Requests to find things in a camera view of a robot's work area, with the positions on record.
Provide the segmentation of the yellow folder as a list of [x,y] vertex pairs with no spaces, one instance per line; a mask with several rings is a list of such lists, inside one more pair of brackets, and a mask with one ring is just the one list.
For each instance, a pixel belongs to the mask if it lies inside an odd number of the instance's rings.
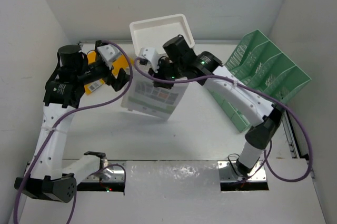
[[110,67],[106,65],[101,56],[94,50],[87,53],[88,70],[86,74],[91,77],[84,85],[85,94],[90,95],[104,84],[111,86],[114,91],[122,89],[130,80],[129,64],[133,60],[125,57],[124,54],[119,54],[117,59],[110,63]]

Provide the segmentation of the white printed booklet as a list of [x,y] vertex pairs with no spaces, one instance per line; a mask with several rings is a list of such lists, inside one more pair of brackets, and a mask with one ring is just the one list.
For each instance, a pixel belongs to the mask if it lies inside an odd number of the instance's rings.
[[187,87],[187,83],[175,84],[171,89],[154,87],[150,79],[135,71],[132,84],[122,98],[121,107],[168,120]]

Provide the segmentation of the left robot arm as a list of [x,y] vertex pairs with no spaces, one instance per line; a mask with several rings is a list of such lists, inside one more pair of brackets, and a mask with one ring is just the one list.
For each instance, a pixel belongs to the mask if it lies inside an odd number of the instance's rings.
[[80,100],[85,85],[104,80],[114,91],[127,91],[130,75],[120,69],[112,73],[112,63],[125,52],[116,44],[97,41],[95,61],[89,63],[79,45],[65,45],[57,51],[57,65],[45,84],[43,121],[33,158],[25,174],[17,177],[18,194],[32,199],[68,203],[76,194],[77,185],[103,168],[105,153],[87,151],[67,168],[62,167],[67,133],[75,112],[81,111]]

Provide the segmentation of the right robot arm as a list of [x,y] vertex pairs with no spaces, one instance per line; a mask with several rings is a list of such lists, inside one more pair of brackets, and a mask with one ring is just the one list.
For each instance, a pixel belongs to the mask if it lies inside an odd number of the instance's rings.
[[246,143],[235,163],[238,175],[247,177],[280,126],[283,108],[247,90],[212,53],[196,54],[182,35],[167,41],[163,49],[164,56],[154,48],[145,48],[141,52],[151,64],[148,73],[156,78],[155,87],[171,89],[176,79],[196,79],[199,85],[223,96],[247,118],[251,127],[245,134]]

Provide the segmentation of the white three-drawer organizer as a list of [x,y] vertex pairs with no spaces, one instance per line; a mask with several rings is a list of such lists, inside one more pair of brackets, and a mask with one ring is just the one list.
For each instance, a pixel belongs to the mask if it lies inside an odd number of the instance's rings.
[[195,46],[195,41],[185,15],[175,14],[130,24],[130,33],[136,55],[142,48],[155,48],[159,54],[164,54],[164,43],[182,35],[190,48]]

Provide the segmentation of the green file rack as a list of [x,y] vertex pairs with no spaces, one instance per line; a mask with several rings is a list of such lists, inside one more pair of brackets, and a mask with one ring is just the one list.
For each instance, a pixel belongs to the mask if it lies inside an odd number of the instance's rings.
[[224,64],[246,86],[286,104],[311,78],[259,30],[246,34]]

